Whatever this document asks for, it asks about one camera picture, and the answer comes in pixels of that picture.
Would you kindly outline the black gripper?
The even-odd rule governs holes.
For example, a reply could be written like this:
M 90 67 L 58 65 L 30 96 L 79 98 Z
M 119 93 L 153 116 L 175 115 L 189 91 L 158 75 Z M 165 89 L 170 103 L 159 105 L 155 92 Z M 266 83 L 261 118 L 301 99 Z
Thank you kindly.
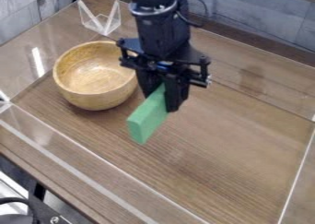
M 131 13 L 138 37 L 118 40 L 121 65 L 137 70 L 146 98 L 161 87 L 166 76 L 166 110 L 177 112 L 189 99 L 190 83 L 201 87 L 210 85 L 211 58 L 191 45 L 191 23 L 178 9 L 166 12 L 133 9 Z

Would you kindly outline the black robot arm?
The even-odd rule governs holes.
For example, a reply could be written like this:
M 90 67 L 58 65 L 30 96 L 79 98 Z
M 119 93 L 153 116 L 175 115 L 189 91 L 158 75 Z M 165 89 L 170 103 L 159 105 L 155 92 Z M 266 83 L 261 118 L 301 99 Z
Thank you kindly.
M 131 0 L 138 36 L 118 40 L 121 65 L 137 72 L 143 94 L 165 87 L 166 110 L 175 112 L 193 85 L 210 86 L 211 57 L 191 44 L 189 0 Z

